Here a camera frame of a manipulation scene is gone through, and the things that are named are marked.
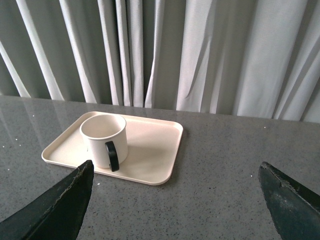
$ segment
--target cream tray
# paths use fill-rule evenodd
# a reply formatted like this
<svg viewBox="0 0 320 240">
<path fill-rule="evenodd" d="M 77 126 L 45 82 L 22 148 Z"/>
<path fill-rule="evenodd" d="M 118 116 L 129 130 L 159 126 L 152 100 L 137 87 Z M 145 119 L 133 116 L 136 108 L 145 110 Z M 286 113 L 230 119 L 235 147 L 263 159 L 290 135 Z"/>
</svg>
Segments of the cream tray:
<svg viewBox="0 0 320 240">
<path fill-rule="evenodd" d="M 91 111 L 83 114 L 42 152 L 50 164 L 76 168 L 88 160 L 88 152 L 80 134 L 80 125 L 88 118 L 104 114 Z M 183 127 L 174 121 L 121 115 L 126 120 L 128 156 L 120 170 L 94 167 L 94 172 L 148 185 L 168 181 L 176 160 Z"/>
</svg>

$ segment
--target tray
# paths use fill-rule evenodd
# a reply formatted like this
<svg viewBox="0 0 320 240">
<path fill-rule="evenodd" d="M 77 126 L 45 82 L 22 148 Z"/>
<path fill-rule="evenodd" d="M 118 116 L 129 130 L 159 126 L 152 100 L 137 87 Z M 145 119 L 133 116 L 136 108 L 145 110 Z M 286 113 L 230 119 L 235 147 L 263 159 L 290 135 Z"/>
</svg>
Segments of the tray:
<svg viewBox="0 0 320 240">
<path fill-rule="evenodd" d="M 50 164 L 76 168 L 90 159 L 79 127 L 86 119 L 104 114 L 91 111 L 83 114 L 42 152 Z M 128 156 L 120 170 L 94 167 L 94 172 L 148 185 L 168 181 L 176 160 L 183 133 L 181 124 L 152 118 L 121 115 L 125 118 Z"/>
</svg>

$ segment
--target white curtain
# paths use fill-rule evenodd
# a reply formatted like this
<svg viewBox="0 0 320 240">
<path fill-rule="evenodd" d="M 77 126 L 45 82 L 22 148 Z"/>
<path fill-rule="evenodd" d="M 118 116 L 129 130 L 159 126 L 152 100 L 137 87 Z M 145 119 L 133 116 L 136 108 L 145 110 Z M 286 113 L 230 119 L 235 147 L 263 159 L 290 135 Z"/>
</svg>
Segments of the white curtain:
<svg viewBox="0 0 320 240">
<path fill-rule="evenodd" d="M 2 0 L 0 95 L 320 123 L 319 0 Z"/>
</svg>

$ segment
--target black mug handle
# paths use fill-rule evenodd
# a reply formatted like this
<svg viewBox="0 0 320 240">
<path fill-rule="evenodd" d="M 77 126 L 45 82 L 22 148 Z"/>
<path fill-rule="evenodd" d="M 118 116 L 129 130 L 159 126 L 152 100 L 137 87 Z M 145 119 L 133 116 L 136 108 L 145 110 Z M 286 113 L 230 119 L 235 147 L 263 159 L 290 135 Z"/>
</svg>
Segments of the black mug handle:
<svg viewBox="0 0 320 240">
<path fill-rule="evenodd" d="M 112 172 L 119 170 L 119 161 L 118 161 L 118 155 L 116 151 L 116 147 L 114 145 L 113 141 L 108 141 L 105 143 L 106 150 L 109 153 L 109 159 L 110 159 L 110 168 Z"/>
</svg>

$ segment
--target speckled stone surface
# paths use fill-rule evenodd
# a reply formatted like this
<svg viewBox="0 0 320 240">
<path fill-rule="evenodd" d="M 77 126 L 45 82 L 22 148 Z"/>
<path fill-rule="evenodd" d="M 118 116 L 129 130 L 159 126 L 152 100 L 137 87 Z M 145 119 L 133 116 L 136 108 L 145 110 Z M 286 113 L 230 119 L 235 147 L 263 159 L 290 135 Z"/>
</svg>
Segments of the speckled stone surface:
<svg viewBox="0 0 320 240">
<path fill-rule="evenodd" d="M 0 221 L 72 172 L 41 153 L 90 111 L 175 121 L 184 132 L 163 185 L 95 174 L 79 240 L 280 240 L 258 180 L 263 161 L 320 194 L 320 124 L 0 96 Z"/>
</svg>

